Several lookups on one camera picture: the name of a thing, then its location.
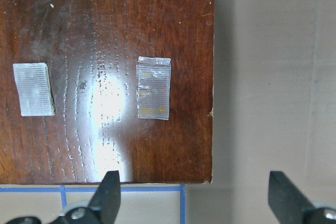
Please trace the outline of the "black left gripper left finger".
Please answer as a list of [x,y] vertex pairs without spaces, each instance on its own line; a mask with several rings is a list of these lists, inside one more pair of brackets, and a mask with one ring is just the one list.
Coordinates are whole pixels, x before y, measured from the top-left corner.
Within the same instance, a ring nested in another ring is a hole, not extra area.
[[98,223],[114,223],[121,205],[120,176],[117,170],[105,174],[88,203],[88,208]]

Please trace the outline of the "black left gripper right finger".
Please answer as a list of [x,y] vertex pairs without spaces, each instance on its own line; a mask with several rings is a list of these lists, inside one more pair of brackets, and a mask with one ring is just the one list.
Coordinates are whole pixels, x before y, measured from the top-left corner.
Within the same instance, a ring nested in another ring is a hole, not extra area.
[[314,205],[281,171],[271,171],[268,205],[279,223],[304,223]]

